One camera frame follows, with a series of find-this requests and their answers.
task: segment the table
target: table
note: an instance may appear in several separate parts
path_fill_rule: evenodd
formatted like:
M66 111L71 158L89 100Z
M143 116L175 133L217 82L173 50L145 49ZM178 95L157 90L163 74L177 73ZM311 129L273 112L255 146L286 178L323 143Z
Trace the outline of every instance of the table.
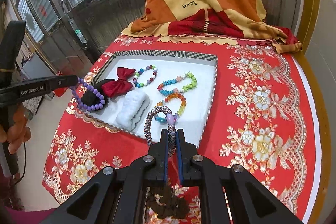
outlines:
M172 43L121 35L85 80L90 83L115 51L150 49L218 56L216 92L199 153L218 165L242 164L306 223L318 193L322 151L314 100L292 56L276 54L270 46ZM77 92L81 95L85 88ZM43 186L59 203L105 166L128 166L148 150L145 140L105 128L75 106L72 99L43 174ZM169 161L169 183L189 202L189 214L180 223L200 223L198 190L179 185L176 157Z

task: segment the tiled floor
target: tiled floor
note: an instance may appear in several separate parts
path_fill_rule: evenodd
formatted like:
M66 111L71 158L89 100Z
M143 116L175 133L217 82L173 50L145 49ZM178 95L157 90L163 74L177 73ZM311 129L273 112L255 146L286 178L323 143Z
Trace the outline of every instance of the tiled floor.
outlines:
M67 90L60 98L54 96L51 101L44 99L34 118L27 124L31 129L31 139L26 143L26 174L17 185L18 197L21 198L26 211L46 210L58 206L57 201L42 186L42 174L51 140L71 96L70 90ZM22 175L23 145L17 155Z

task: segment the dark red fabric bow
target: dark red fabric bow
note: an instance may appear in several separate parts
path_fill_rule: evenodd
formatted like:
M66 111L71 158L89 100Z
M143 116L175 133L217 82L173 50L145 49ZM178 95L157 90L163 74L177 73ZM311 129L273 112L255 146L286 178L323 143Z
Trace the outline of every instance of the dark red fabric bow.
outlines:
M135 69L117 68L118 80L110 81L101 86L103 92L108 97L116 97L124 95L133 87L132 83L127 79L135 73Z

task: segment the white fluffy hair clip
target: white fluffy hair clip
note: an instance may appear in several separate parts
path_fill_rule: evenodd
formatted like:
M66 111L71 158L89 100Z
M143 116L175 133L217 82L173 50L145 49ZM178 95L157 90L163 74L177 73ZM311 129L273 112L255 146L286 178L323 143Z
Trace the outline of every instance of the white fluffy hair clip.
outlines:
M131 131L135 128L140 116L150 103L149 96L138 90L129 91L123 100L123 107L115 118L115 125Z

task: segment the silver bolt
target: silver bolt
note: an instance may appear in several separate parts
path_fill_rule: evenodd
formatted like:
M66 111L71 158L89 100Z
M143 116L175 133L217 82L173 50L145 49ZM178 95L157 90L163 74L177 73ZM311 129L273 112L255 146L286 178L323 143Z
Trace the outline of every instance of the silver bolt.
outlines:
M105 175L110 175L110 174L113 173L113 168L110 167L110 166L107 166L107 167L105 167L105 168L103 169L103 173L104 173Z
M201 155L194 155L193 156L193 160L194 161L202 161L203 160L203 156L201 156Z
M147 156L144 156L143 157L143 161L144 162L151 162L151 161L153 161L154 160L154 158L153 158L153 156L151 156L151 155L147 155Z
M242 167L240 164L235 164L235 165L233 166L233 170L234 170L235 172L237 172L237 173L241 173L241 172L243 172L244 167Z

